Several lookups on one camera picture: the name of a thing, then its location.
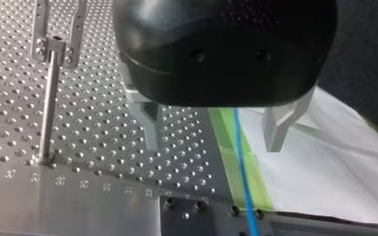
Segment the green tape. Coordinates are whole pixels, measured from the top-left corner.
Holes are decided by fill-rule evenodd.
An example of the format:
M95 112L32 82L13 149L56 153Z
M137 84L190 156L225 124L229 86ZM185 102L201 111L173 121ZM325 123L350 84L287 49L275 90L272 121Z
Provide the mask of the green tape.
M232 108L210 108L211 121L220 146L220 153L225 167L226 178L234 204L245 208L244 191L242 189L241 173L235 152L235 136L232 117ZM248 186L254 208L273 210L272 202L266 191L256 158L251 152L244 132L241 131L243 159L247 172Z

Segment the black plastic housing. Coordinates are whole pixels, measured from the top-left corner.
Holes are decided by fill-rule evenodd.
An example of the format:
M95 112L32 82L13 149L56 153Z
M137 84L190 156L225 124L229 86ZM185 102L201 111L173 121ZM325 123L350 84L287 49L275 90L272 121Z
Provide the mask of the black plastic housing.
M121 60L147 98L184 106L271 106L315 86L335 0L114 0Z

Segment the engraved number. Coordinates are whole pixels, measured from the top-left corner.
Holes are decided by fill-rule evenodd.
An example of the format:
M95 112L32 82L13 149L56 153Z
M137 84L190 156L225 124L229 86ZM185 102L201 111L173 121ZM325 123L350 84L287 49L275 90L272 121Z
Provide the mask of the engraved number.
M56 185L64 185L64 180L66 178L60 176L60 177L57 177L57 181L56 181Z
M81 185L79 186L81 189L87 189L89 186L89 181L88 180L82 180Z
M152 189L146 189L146 197L152 197L153 196L153 190Z
M204 201L207 205L210 203L210 202L208 202L208 198L207 197L202 197L202 201Z
M7 174L5 175L5 178L9 178L9 179L12 179L14 178L15 176L15 172L17 172L16 170L7 170Z
M109 192L110 191L110 184L109 183L104 183L103 186L102 186L102 189L105 192Z
M131 187L125 187L124 194L130 195L132 193L133 193L133 188L131 188Z
M34 173L34 174L32 175L31 180L32 180L33 182L38 182L40 177L41 177L41 175Z

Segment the robot end effector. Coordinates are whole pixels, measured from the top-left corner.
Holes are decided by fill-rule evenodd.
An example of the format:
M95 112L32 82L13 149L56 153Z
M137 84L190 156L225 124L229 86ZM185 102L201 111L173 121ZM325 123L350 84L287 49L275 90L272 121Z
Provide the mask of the robot end effector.
M336 12L334 0L115 0L124 88L148 149L158 149L161 103L266 106L266 147L279 151L309 105Z

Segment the screw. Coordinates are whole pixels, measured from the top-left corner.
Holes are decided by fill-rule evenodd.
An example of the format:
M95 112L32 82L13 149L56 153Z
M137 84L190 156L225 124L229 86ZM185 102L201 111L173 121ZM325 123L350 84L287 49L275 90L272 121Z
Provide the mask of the screw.
M258 219L262 219L265 216L265 214L260 209L256 209L255 214Z
M207 207L207 206L205 205L205 203L204 203L204 202L201 202L201 201L198 201L198 202L196 202L196 203L193 205L193 209L194 209L196 212L198 212L198 213L204 211L206 207Z
M44 55L44 49L43 48L37 48L35 51L38 55L42 56Z
M174 198L167 198L167 199L165 199L163 205L164 205L164 207L167 208L167 209L171 209L171 208L173 208L174 205L175 205Z
M43 38L39 38L36 40L36 44L38 44L38 46L44 46L44 43L45 43L45 39Z
M237 206L232 206L230 212L232 216L238 216L240 214L240 209Z

